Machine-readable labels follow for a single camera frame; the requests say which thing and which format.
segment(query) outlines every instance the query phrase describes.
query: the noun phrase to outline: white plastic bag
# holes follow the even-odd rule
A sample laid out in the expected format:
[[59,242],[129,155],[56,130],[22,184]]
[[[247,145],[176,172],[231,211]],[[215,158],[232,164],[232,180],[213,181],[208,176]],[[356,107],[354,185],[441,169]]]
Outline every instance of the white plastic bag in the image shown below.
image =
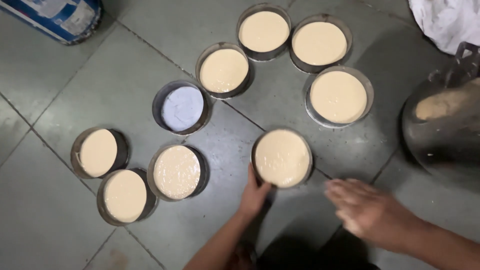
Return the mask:
[[408,0],[415,21],[437,47],[455,54],[462,41],[480,46],[480,0]]

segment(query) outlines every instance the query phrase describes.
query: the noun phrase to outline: human hand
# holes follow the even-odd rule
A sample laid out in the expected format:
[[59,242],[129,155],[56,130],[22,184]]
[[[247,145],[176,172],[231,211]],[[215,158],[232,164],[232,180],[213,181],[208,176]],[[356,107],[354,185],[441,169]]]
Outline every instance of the human hand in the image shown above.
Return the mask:
[[265,198],[271,188],[272,185],[270,183],[263,183],[261,186],[257,185],[252,164],[248,164],[248,181],[241,196],[239,212],[251,218],[255,217],[262,209]]
[[412,235],[427,224],[391,194],[360,180],[333,179],[326,187],[325,194],[335,204],[344,228],[381,248],[407,252]]

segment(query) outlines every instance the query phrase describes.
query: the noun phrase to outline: blue container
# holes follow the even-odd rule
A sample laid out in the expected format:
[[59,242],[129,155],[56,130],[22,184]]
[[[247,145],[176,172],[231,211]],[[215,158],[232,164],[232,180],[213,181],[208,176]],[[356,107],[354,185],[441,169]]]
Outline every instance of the blue container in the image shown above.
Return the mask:
[[102,15],[100,0],[0,0],[0,9],[65,45],[89,38]]

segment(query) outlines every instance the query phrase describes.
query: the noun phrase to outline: round metal cake pan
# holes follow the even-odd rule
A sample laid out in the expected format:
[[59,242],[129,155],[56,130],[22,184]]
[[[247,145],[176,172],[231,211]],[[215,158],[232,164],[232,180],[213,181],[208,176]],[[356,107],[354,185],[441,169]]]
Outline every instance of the round metal cake pan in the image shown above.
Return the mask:
[[[195,156],[197,157],[198,163],[200,164],[200,179],[198,180],[197,187],[195,188],[195,190],[190,195],[186,196],[183,199],[172,199],[172,198],[168,197],[167,195],[165,195],[157,187],[157,185],[155,184],[155,179],[154,179],[154,170],[155,170],[156,160],[158,159],[158,157],[164,151],[166,151],[170,147],[174,147],[174,146],[184,146],[184,147],[188,148],[189,150],[191,150],[195,154]],[[147,170],[147,181],[148,181],[148,185],[150,186],[150,189],[152,190],[152,192],[158,198],[160,198],[164,201],[168,201],[168,202],[177,202],[177,201],[185,200],[185,199],[188,199],[188,198],[191,198],[191,197],[194,197],[194,196],[197,196],[198,194],[200,194],[205,189],[205,187],[207,186],[209,175],[210,175],[210,171],[209,171],[209,168],[208,168],[208,163],[206,162],[206,159],[204,158],[204,156],[200,153],[200,151],[198,149],[196,149],[193,146],[189,146],[189,145],[169,145],[169,146],[165,146],[165,147],[160,148],[155,153],[155,155],[152,157],[152,159],[150,160],[150,164],[148,165],[148,170]]]
[[[210,54],[212,54],[212,53],[214,53],[218,50],[221,50],[221,49],[234,49],[237,52],[239,52],[240,54],[242,54],[245,57],[245,60],[248,62],[248,72],[247,72],[247,75],[245,76],[245,78],[243,79],[242,83],[240,83],[240,85],[237,88],[235,88],[235,89],[233,89],[229,92],[225,92],[225,93],[217,93],[217,92],[209,91],[203,85],[203,83],[201,81],[201,78],[200,78],[200,71],[202,70],[202,65],[204,64],[207,57],[210,56]],[[250,83],[251,74],[252,74],[252,67],[251,67],[250,62],[248,61],[248,57],[245,54],[245,52],[243,52],[243,50],[239,46],[237,46],[235,44],[227,43],[227,42],[218,42],[218,43],[215,43],[212,46],[206,48],[202,52],[202,54],[200,54],[200,57],[198,58],[197,64],[195,66],[195,76],[197,78],[197,81],[202,85],[202,87],[206,90],[206,92],[211,97],[216,98],[216,99],[230,99],[232,97],[238,96],[238,95],[242,94],[243,92],[245,92],[248,89],[248,86],[251,84]]]
[[[312,90],[313,83],[323,74],[328,73],[328,72],[332,72],[332,71],[342,71],[342,72],[346,72],[346,73],[354,76],[357,80],[359,80],[361,82],[361,84],[363,85],[363,88],[365,88],[365,92],[367,93],[367,105],[365,106],[365,110],[363,111],[362,115],[357,120],[355,120],[353,122],[350,122],[350,123],[335,123],[335,122],[329,121],[329,120],[325,119],[322,115],[317,113],[317,111],[313,108],[312,100],[310,99],[310,92]],[[372,83],[363,73],[361,73],[359,70],[356,70],[356,69],[350,68],[350,67],[346,67],[346,66],[334,66],[334,67],[330,67],[330,68],[327,68],[324,71],[322,71],[320,74],[318,74],[318,76],[315,78],[315,80],[312,82],[312,84],[310,84],[310,86],[308,87],[307,93],[305,95],[305,109],[307,110],[308,115],[315,122],[317,122],[318,124],[320,124],[324,127],[327,127],[327,128],[344,128],[346,126],[352,125],[353,123],[356,123],[356,122],[360,121],[361,119],[363,119],[368,114],[368,112],[372,108],[373,97],[374,97],[374,92],[373,92]]]
[[[92,177],[87,172],[84,170],[82,166],[82,162],[80,161],[80,149],[82,148],[82,145],[87,139],[87,137],[100,129],[106,129],[112,133],[113,137],[115,138],[115,142],[117,143],[117,156],[115,158],[115,161],[113,162],[112,167],[108,172],[105,174],[99,176],[99,177]],[[107,176],[109,173],[120,170],[120,169],[125,169],[128,164],[128,159],[130,157],[130,147],[129,143],[127,140],[127,137],[120,131],[116,129],[111,129],[111,128],[101,128],[101,127],[91,127],[82,133],[78,135],[78,137],[75,139],[72,145],[72,149],[70,150],[70,163],[72,164],[73,171],[75,174],[77,174],[79,177],[83,179],[93,179],[93,178],[104,178]]]
[[[167,124],[165,124],[165,121],[163,120],[163,117],[162,117],[162,109],[163,109],[163,105],[165,104],[165,100],[168,98],[170,93],[172,93],[173,91],[177,90],[180,87],[193,87],[199,90],[203,97],[204,108],[202,110],[202,114],[200,115],[200,118],[198,119],[197,123],[195,123],[193,126],[182,131],[173,131],[169,126],[167,126]],[[168,130],[171,133],[179,136],[187,136],[199,131],[201,128],[203,128],[207,124],[210,113],[211,113],[210,106],[208,104],[208,98],[205,92],[202,91],[200,87],[196,86],[195,84],[192,84],[184,80],[173,81],[163,86],[157,92],[152,102],[152,114],[153,114],[153,118],[155,119],[155,122],[161,128]]]
[[[315,23],[315,22],[331,23],[342,31],[343,35],[345,36],[345,39],[347,40],[347,51],[345,52],[345,55],[341,59],[327,65],[316,66],[316,65],[310,65],[308,63],[305,63],[304,61],[300,60],[300,58],[298,58],[298,56],[295,54],[295,52],[293,51],[293,37],[300,30],[300,28],[304,27],[307,24]],[[353,35],[352,35],[352,32],[350,31],[350,28],[347,26],[347,24],[344,23],[342,20],[325,13],[309,16],[304,20],[302,20],[301,22],[299,22],[299,24],[293,30],[291,37],[292,38],[290,39],[291,42],[289,47],[290,59],[292,60],[293,65],[298,70],[307,74],[317,74],[328,67],[341,64],[345,59],[348,58],[351,52],[352,42],[353,42]]]
[[[146,218],[150,217],[157,205],[158,205],[158,198],[155,196],[155,194],[152,192],[150,187],[148,186],[148,181],[147,181],[147,172],[145,169],[142,168],[132,168],[132,169],[127,169],[129,171],[132,171],[136,173],[140,178],[143,180],[145,184],[145,189],[147,191],[147,198],[145,202],[144,209],[140,216],[133,222],[138,222],[145,220]],[[98,208],[98,212],[100,213],[100,216],[105,220],[108,224],[113,225],[113,226],[125,226],[128,224],[131,224],[133,222],[122,222],[117,219],[115,219],[110,212],[107,209],[107,206],[105,204],[105,186],[107,185],[108,181],[118,172],[122,170],[117,170],[114,172],[109,173],[100,183],[100,187],[98,188],[98,192],[96,195],[96,206]]]
[[302,185],[302,184],[305,184],[307,182],[307,180],[310,178],[311,174],[312,174],[312,171],[313,171],[313,154],[312,154],[312,150],[310,149],[310,146],[308,145],[307,141],[305,140],[305,138],[296,130],[293,130],[293,129],[290,129],[290,128],[277,128],[277,129],[273,129],[273,130],[269,130],[269,131],[266,131],[264,132],[262,135],[260,135],[256,140],[255,142],[253,143],[253,146],[252,146],[252,153],[250,155],[250,161],[252,162],[252,167],[253,167],[253,173],[255,174],[255,177],[260,180],[261,182],[265,182],[265,180],[260,176],[260,174],[258,173],[258,169],[257,169],[257,165],[256,165],[256,151],[257,151],[257,146],[259,144],[259,142],[267,135],[269,134],[270,132],[273,132],[273,131],[277,131],[277,130],[286,130],[286,131],[290,131],[290,132],[293,132],[294,134],[296,134],[298,137],[300,137],[303,141],[303,143],[305,144],[307,150],[308,150],[308,155],[309,155],[309,163],[308,163],[308,169],[307,169],[307,172],[305,173],[305,176],[302,178],[302,180],[300,182],[298,182],[297,184],[291,186],[291,187],[283,187],[282,189],[288,189],[288,188],[294,188],[294,187],[298,187],[299,185]]
[[[251,50],[248,47],[246,47],[240,40],[240,27],[243,21],[245,21],[245,19],[252,16],[253,14],[262,12],[262,11],[274,12],[280,15],[285,20],[285,22],[287,22],[288,32],[289,32],[289,36],[287,40],[285,40],[285,42],[282,45],[280,45],[278,48],[274,50],[267,51],[267,52],[257,52],[257,51]],[[245,52],[247,57],[250,58],[252,61],[268,62],[280,56],[288,48],[291,30],[292,30],[292,21],[286,10],[284,10],[282,7],[277,5],[273,5],[270,3],[262,3],[262,4],[256,4],[247,8],[240,15],[239,21],[237,23],[237,39],[238,39],[240,48]]]

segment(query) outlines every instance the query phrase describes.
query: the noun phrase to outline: person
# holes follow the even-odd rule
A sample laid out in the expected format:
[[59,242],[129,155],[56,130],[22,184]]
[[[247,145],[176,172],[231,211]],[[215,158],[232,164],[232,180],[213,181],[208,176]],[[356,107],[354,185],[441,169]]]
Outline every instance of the person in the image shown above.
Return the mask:
[[[269,183],[258,186],[250,164],[238,210],[184,270],[252,269],[248,256],[232,255],[238,254],[242,233],[271,189]],[[441,270],[480,270],[479,244],[420,219],[389,193],[356,179],[333,179],[326,182],[325,194],[336,206],[344,228],[362,240]]]

